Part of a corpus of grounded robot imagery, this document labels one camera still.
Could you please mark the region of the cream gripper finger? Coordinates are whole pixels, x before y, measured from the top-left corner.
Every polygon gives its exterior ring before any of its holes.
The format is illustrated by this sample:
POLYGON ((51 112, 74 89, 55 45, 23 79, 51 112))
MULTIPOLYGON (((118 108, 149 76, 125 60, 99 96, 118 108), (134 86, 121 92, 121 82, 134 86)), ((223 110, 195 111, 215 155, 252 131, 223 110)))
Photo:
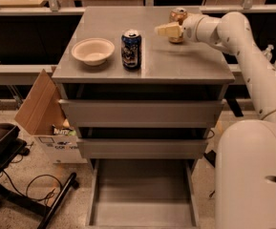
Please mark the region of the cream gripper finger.
POLYGON ((183 29, 178 22, 171 22, 155 27, 155 33, 159 36, 180 38, 183 34, 183 29))

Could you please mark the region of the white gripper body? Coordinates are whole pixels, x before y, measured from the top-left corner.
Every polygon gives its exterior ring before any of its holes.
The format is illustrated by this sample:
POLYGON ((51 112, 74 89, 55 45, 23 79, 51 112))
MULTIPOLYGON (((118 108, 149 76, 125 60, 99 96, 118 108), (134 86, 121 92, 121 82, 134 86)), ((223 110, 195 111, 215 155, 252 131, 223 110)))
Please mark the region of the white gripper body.
POLYGON ((217 33, 220 19, 202 14, 191 14, 182 23, 183 35, 192 42, 218 46, 221 39, 217 33))

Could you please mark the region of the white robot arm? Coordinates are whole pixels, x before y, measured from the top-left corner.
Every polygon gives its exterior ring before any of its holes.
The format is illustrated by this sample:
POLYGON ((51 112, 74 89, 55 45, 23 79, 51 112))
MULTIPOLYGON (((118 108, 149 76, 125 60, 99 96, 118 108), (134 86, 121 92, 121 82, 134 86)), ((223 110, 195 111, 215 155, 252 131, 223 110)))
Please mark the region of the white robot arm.
POLYGON ((191 14, 157 26, 161 36, 185 36, 236 57, 257 119, 222 134, 215 168, 216 229, 276 229, 276 70, 256 45, 247 18, 191 14))

